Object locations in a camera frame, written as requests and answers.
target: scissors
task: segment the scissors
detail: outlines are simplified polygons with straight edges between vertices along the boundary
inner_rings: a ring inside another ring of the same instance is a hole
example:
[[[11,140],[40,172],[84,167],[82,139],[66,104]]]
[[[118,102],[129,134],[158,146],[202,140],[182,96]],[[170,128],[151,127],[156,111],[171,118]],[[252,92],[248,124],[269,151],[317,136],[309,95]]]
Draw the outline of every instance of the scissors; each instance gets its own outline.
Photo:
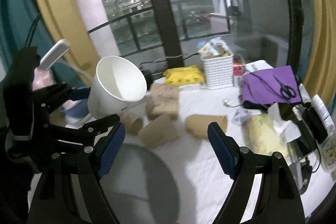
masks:
[[[279,81],[278,78],[276,78],[274,75],[273,77],[275,78],[275,80],[279,83],[280,85],[280,94],[281,96],[285,99],[285,100],[290,100],[292,98],[296,97],[296,92],[295,90],[289,86],[289,85],[284,85],[283,83],[281,83]]]

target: purple mat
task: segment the purple mat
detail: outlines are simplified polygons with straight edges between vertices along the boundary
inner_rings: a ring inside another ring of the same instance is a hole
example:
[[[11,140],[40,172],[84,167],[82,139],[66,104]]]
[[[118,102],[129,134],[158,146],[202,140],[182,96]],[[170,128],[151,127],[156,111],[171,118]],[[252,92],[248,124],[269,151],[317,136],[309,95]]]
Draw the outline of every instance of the purple mat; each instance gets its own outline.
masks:
[[[276,95],[275,92],[273,92],[266,83],[253,74],[258,75],[260,78],[264,79],[267,84],[280,95],[281,86],[274,78],[275,76],[284,85],[292,87],[296,93],[296,96],[289,100],[281,98],[281,96]],[[249,101],[257,105],[269,105],[275,102],[290,102],[295,104],[302,101],[291,66],[258,70],[254,71],[253,74],[248,73],[243,76],[243,87],[241,92],[243,102]]]

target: white paper bucket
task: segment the white paper bucket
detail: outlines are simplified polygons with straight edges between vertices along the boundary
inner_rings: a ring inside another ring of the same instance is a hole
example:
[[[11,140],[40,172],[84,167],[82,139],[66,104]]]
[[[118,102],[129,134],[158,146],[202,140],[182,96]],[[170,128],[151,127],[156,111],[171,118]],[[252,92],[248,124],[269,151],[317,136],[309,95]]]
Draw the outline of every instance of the white paper bucket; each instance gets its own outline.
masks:
[[[145,77],[132,62],[107,56],[97,64],[87,106],[91,115],[100,119],[120,113],[132,102],[141,100],[146,91]]]

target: white woven basket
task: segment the white woven basket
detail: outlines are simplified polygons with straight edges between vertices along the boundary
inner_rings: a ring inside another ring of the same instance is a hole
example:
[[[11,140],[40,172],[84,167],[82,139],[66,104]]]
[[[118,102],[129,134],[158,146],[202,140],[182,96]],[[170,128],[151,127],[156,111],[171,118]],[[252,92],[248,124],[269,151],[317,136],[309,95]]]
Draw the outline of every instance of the white woven basket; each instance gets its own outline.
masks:
[[[224,57],[202,58],[207,86],[210,89],[220,89],[233,86],[233,53],[225,48],[231,55]]]

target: black metal railing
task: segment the black metal railing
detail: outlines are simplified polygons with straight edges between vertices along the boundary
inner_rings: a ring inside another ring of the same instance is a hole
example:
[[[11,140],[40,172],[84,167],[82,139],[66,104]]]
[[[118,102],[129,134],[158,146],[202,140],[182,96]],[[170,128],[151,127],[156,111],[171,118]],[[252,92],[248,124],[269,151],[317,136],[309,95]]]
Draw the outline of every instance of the black metal railing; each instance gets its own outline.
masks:
[[[190,3],[190,2],[202,2],[202,1],[209,1],[209,0],[176,0],[176,1],[172,1],[171,2],[172,6],[173,5],[177,5],[177,13],[178,13],[178,16],[179,16],[179,19],[180,19],[179,23],[181,24],[183,35],[184,35],[184,38],[180,38],[179,39],[180,41],[188,41],[188,40],[191,40],[191,39],[206,38],[206,37],[212,37],[212,36],[216,36],[216,35],[225,35],[225,34],[230,34],[231,33],[230,19],[228,17],[228,13],[227,13],[228,5],[227,5],[226,0],[224,0],[223,2],[224,2],[224,8],[225,8],[226,15],[222,16],[222,17],[226,18],[227,31],[216,32],[216,33],[209,33],[209,34],[199,35],[199,36],[194,36],[194,37],[191,37],[189,35],[188,26],[187,26],[187,20],[186,20],[186,15],[184,13],[182,4],[184,4],[184,3]],[[120,20],[126,19],[127,20],[127,24],[129,26],[129,29],[130,29],[131,34],[132,34],[132,38],[133,38],[135,46],[136,46],[136,50],[133,51],[133,52],[127,53],[125,55],[122,55],[122,56],[127,56],[127,55],[130,55],[130,54],[134,54],[136,52],[147,51],[147,50],[155,48],[155,47],[160,47],[161,43],[158,44],[158,45],[155,45],[155,46],[149,46],[149,47],[141,48],[140,47],[140,43],[139,43],[139,39],[138,39],[137,31],[135,30],[134,24],[132,22],[132,17],[133,16],[136,16],[138,14],[141,14],[141,13],[144,13],[144,12],[147,12],[147,11],[150,11],[150,10],[153,10],[153,6],[150,6],[150,7],[147,7],[147,8],[138,10],[138,11],[135,11],[135,12],[131,12],[131,13],[128,13],[126,15],[122,15],[122,16],[117,17],[115,19],[109,20],[108,22],[105,22],[105,23],[103,23],[103,24],[101,24],[101,25],[99,25],[99,26],[97,26],[97,27],[89,30],[88,34],[91,34],[92,32],[95,32],[95,31],[97,31],[97,30],[99,30],[99,29],[101,29],[103,27],[106,27],[107,25],[112,24],[112,23],[115,23],[115,22],[118,22]]]

